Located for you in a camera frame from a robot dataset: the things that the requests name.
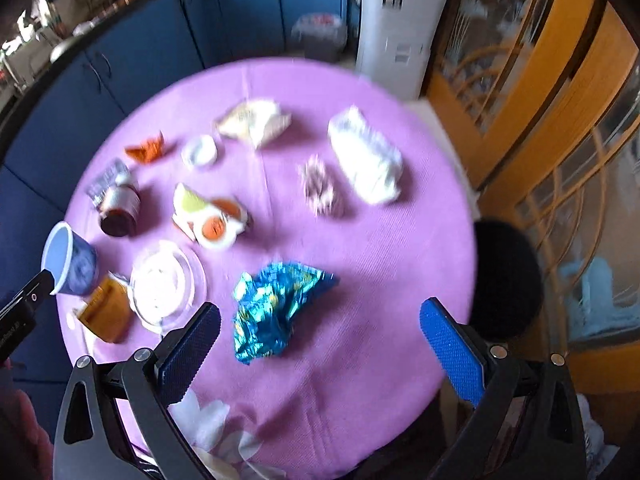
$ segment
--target pink tablecloth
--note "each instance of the pink tablecloth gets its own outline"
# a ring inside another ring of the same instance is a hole
[[[293,114],[292,126],[257,153],[222,140],[220,159],[210,170],[187,170],[180,147],[212,133],[212,121],[244,98],[275,99]],[[327,124],[351,105],[402,153],[396,203],[367,205],[339,170]],[[159,130],[174,148],[159,162],[134,169],[142,188],[141,232],[132,239],[108,238],[82,190],[124,156],[124,146]],[[345,191],[343,219],[315,218],[305,206],[298,166],[316,153]],[[193,247],[223,324],[192,384],[202,410],[192,423],[218,425],[209,428],[213,447],[206,451],[216,457],[217,470],[226,471],[222,478],[335,478],[407,428],[443,377],[420,332],[420,304],[437,296],[457,321],[466,322],[475,274],[465,195],[420,120],[365,79],[324,64],[263,59],[207,70],[167,88],[112,133],[88,165],[66,220],[96,247],[103,269],[129,274],[136,254],[153,241],[190,243],[171,222],[178,182],[204,196],[237,196],[255,221],[252,232],[225,253]],[[334,272],[341,282],[299,316],[283,355],[247,367],[234,357],[231,291],[243,271],[256,272],[273,260],[297,260]],[[124,360],[158,343],[136,319],[125,342],[87,345],[69,315],[78,302],[58,297],[73,362],[87,352],[98,362]],[[132,441],[144,446],[127,406],[122,411]],[[202,435],[202,427],[188,432],[198,430]]]

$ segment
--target blue plastic cup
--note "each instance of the blue plastic cup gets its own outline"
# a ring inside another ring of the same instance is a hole
[[[66,222],[58,222],[47,238],[40,267],[53,274],[51,295],[86,296],[95,288],[98,275],[95,249]]]

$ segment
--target shiny blue snack bag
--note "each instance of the shiny blue snack bag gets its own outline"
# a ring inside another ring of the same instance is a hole
[[[244,272],[234,289],[236,358],[247,365],[255,358],[282,353],[295,315],[338,282],[333,274],[296,262],[274,262],[255,276]]]

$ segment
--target metal screw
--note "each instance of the metal screw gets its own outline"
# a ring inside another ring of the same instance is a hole
[[[135,354],[133,354],[133,358],[141,363],[142,361],[146,361],[151,357],[151,350],[149,348],[141,348],[137,350]]]
[[[507,351],[505,350],[504,346],[492,346],[489,352],[491,352],[491,355],[496,359],[504,359],[505,357],[507,357]]]
[[[556,366],[564,366],[564,357],[560,354],[551,354],[551,362]]]
[[[91,362],[91,358],[88,355],[83,355],[81,358],[76,361],[76,366],[78,368],[84,368]]]

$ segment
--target trash can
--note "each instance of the trash can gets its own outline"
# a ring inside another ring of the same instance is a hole
[[[307,59],[336,63],[347,44],[347,26],[334,14],[307,14],[291,30]]]

